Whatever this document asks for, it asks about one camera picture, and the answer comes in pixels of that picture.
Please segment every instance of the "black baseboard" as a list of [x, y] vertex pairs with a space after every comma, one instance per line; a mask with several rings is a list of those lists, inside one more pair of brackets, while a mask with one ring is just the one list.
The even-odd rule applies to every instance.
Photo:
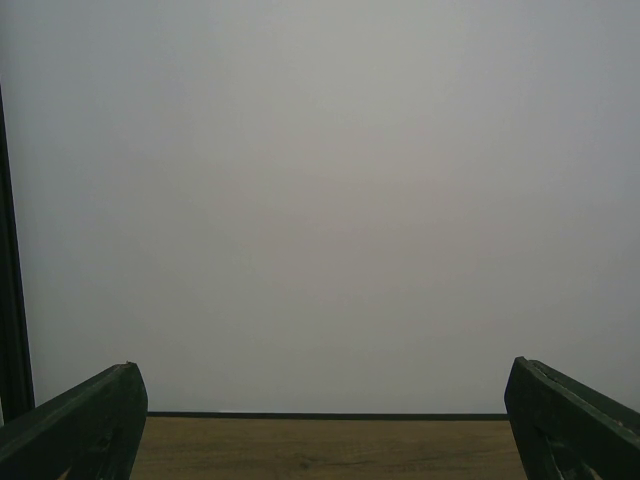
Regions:
[[235, 412], [149, 412], [147, 417], [235, 418], [245, 420], [382, 420], [476, 422], [509, 420], [506, 413], [235, 413]]

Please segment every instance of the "wood grain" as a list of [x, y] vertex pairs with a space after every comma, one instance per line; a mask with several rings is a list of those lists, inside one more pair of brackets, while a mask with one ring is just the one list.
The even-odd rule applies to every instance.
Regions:
[[506, 421], [148, 418], [132, 479], [525, 480]]

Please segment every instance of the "white wall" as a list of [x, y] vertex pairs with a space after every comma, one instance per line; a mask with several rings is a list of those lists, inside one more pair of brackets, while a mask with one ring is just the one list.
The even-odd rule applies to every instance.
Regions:
[[640, 2], [0, 5], [39, 402], [640, 408]]

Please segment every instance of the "dark frame edge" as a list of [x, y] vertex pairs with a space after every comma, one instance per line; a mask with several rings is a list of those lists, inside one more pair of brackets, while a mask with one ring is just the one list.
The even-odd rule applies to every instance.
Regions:
[[0, 86], [0, 398], [7, 423], [35, 408], [9, 151]]

